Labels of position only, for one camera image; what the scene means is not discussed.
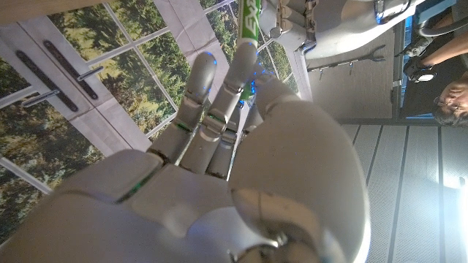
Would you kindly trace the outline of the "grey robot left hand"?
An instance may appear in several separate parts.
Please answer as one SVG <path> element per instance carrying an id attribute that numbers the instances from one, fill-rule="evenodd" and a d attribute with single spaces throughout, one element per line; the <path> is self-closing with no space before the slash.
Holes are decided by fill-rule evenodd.
<path id="1" fill-rule="evenodd" d="M 415 14 L 424 0 L 263 1 L 260 28 L 306 60 L 356 50 Z"/>

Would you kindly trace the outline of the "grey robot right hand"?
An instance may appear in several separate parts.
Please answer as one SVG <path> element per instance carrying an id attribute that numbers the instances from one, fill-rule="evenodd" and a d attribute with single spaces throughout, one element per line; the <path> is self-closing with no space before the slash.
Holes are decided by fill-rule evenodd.
<path id="1" fill-rule="evenodd" d="M 182 119 L 145 151 L 82 169 L 1 246 L 3 262 L 364 262 L 366 183 L 343 128 L 236 50 L 192 68 Z"/>

